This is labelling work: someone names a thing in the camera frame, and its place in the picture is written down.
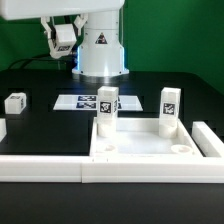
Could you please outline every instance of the white plastic frame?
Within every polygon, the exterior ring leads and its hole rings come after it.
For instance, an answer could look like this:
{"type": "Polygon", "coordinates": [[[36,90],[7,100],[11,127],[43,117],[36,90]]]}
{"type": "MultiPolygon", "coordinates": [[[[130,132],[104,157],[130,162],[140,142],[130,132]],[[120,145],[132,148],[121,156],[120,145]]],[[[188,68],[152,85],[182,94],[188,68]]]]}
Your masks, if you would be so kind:
{"type": "Polygon", "coordinates": [[[179,119],[177,119],[177,136],[173,139],[159,137],[159,118],[117,118],[115,136],[102,138],[99,136],[99,129],[97,134],[97,125],[99,125],[97,119],[94,118],[93,121],[90,146],[90,156],[94,158],[202,157],[179,119]],[[193,154],[174,153],[171,146],[177,144],[190,147],[193,154]]]}
{"type": "Polygon", "coordinates": [[[0,181],[224,183],[224,158],[2,155],[0,181]]]}

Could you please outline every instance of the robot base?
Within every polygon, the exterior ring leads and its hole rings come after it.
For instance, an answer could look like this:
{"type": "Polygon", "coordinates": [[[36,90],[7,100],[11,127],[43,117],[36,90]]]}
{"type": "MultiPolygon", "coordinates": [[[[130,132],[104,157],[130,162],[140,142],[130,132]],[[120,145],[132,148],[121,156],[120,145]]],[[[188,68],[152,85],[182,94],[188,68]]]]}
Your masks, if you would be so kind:
{"type": "Polygon", "coordinates": [[[74,80],[89,82],[89,83],[117,83],[121,81],[127,81],[129,79],[129,70],[124,70],[121,74],[113,75],[113,76],[100,76],[100,75],[84,75],[80,74],[80,71],[73,69],[72,70],[72,78],[74,80]]]}

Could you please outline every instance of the small white cube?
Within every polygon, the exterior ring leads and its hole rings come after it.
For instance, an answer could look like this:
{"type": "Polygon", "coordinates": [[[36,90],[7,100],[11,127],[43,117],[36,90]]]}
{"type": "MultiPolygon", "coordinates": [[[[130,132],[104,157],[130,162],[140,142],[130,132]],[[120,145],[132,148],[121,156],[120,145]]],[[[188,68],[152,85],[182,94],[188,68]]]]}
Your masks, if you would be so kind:
{"type": "Polygon", "coordinates": [[[70,52],[76,43],[76,36],[72,24],[55,25],[56,50],[70,52]]]}
{"type": "Polygon", "coordinates": [[[12,93],[5,100],[5,113],[6,114],[20,114],[26,107],[26,94],[25,93],[12,93]]]}

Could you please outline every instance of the black table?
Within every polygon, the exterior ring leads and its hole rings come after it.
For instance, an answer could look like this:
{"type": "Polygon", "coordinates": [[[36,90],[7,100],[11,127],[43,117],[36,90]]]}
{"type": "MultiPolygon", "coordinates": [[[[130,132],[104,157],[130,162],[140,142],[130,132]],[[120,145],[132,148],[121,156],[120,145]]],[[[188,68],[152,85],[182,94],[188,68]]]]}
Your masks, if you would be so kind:
{"type": "MultiPolygon", "coordinates": [[[[132,72],[120,95],[137,95],[143,112],[120,117],[158,117],[163,87],[181,88],[180,119],[191,132],[205,121],[224,139],[224,97],[187,73],[132,72]]],[[[63,71],[0,73],[0,118],[7,119],[2,155],[88,155],[95,111],[53,111],[58,94],[97,94],[102,84],[71,79],[63,71]],[[4,99],[25,92],[21,115],[5,115],[4,99]]],[[[0,223],[223,223],[222,184],[0,183],[0,223]]]]}

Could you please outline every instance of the white plastic bar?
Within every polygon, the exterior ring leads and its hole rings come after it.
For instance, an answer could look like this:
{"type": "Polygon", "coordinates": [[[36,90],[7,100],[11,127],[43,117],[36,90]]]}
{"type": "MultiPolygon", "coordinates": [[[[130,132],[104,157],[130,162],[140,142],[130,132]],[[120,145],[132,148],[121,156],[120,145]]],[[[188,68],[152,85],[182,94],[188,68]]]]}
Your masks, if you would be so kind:
{"type": "Polygon", "coordinates": [[[82,182],[224,183],[222,158],[89,159],[82,182]]]}
{"type": "Polygon", "coordinates": [[[194,122],[192,137],[205,156],[224,157],[224,144],[204,122],[194,122]]]}
{"type": "Polygon", "coordinates": [[[78,156],[0,156],[0,181],[81,182],[78,156]]]}

